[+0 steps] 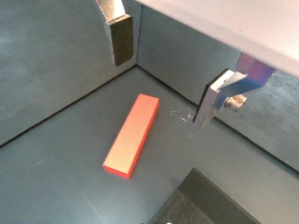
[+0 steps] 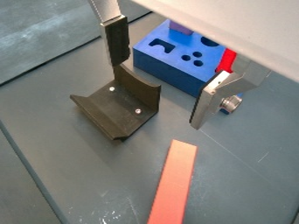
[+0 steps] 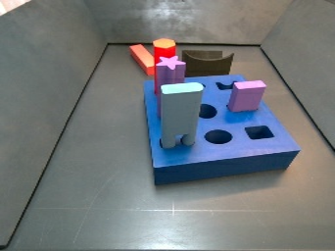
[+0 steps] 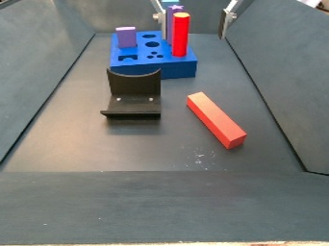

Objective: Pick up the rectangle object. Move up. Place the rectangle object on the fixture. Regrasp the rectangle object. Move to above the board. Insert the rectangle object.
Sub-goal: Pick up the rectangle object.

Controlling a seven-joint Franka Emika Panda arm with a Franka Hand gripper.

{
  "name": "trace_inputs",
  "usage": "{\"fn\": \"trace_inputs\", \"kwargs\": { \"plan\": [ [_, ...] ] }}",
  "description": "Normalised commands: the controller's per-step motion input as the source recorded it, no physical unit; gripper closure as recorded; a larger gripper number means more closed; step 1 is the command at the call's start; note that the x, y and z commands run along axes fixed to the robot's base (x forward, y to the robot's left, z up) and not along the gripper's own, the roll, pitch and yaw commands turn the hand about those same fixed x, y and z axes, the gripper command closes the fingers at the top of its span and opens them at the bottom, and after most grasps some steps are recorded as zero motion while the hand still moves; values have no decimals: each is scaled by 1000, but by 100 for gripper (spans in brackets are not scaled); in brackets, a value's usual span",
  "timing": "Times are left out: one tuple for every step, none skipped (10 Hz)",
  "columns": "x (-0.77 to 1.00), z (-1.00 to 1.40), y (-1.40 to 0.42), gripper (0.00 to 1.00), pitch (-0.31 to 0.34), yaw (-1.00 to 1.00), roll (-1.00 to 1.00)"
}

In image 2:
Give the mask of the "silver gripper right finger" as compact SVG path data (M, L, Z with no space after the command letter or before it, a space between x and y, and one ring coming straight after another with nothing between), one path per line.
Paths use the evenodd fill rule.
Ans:
M198 130L221 109L233 113L242 99L238 94L257 88L272 70L254 60L238 56L233 63L233 72L217 72L201 89L191 112L190 124Z

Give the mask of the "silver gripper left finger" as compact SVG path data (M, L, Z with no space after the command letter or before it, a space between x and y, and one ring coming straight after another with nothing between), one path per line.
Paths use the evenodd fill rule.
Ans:
M98 17L101 34L107 43L111 66L121 65L130 57L127 17L122 14L118 0L89 0Z

